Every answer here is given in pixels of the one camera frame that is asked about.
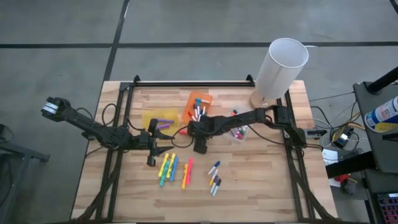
gray concrete floor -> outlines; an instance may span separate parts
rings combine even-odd
[[[122,3],[0,0],[0,44],[111,43]],[[396,41],[397,23],[388,0],[131,0],[121,42],[269,42],[278,37],[302,42]],[[298,79],[305,80],[310,99],[352,91],[353,83],[375,80],[398,65],[398,47],[308,50],[310,60]],[[0,123],[15,132],[16,143],[51,154],[47,164],[32,164],[12,223],[69,219],[87,141],[77,128],[41,117],[40,109],[46,97],[62,96],[94,113],[109,52],[0,49]],[[143,80],[240,80],[257,75],[266,52],[119,49],[111,80],[132,80],[134,75]],[[312,104],[332,119],[353,102],[350,95]],[[348,116],[349,110],[334,124]],[[335,189],[333,194],[341,218],[366,218],[360,198]]]

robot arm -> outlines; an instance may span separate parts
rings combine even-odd
[[[274,112],[275,123],[267,119],[266,111]],[[200,121],[190,121],[188,124],[188,135],[195,138],[193,150],[200,154],[206,154],[206,140],[227,133],[232,128],[244,125],[263,123],[272,129],[285,130],[292,139],[292,144],[296,147],[306,145],[304,130],[297,128],[289,118],[288,110],[285,106],[272,105],[267,108],[256,108],[247,113],[237,114],[232,117],[202,116]]]
[[[142,130],[140,135],[133,136],[126,127],[108,127],[79,113],[70,106],[68,100],[63,98],[48,97],[41,112],[45,118],[52,121],[66,121],[84,130],[81,135],[89,140],[90,136],[94,136],[102,146],[108,149],[149,150],[148,166],[155,166],[154,157],[173,148],[173,146],[157,147],[156,138],[172,139],[173,137],[164,135],[156,129],[156,119],[150,121],[148,131]]]

yellow marker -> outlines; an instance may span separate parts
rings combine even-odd
[[[164,155],[164,159],[163,159],[162,166],[160,167],[160,171],[159,171],[159,173],[157,174],[157,176],[158,176],[159,178],[162,177],[164,165],[166,165],[166,161],[167,161],[168,158],[169,158],[169,154],[166,153],[166,155]]]
[[[172,159],[170,161],[169,169],[167,170],[167,175],[166,175],[167,178],[170,178],[170,175],[172,174],[174,158],[175,158],[175,153],[172,154]]]
[[[216,172],[214,172],[213,176],[211,177],[211,180],[210,180],[209,186],[211,186],[211,185],[213,184],[214,178],[216,178],[216,176],[217,176],[217,173],[218,173],[218,169],[216,169]]]
[[[184,178],[182,179],[181,189],[185,189],[185,181],[187,180],[188,164],[184,166]]]

yellow tray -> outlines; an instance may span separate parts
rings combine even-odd
[[[178,129],[178,109],[162,109],[162,110],[152,110],[146,111],[142,114],[142,126],[148,130],[149,122],[151,119],[159,118],[159,119],[171,119],[174,120],[174,123],[169,124],[169,128],[161,129],[160,131],[163,134],[172,136]],[[158,126],[167,124],[159,122],[157,123]]]

spray can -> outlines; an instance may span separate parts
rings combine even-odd
[[[368,112],[364,122],[377,133],[398,128],[398,96]]]

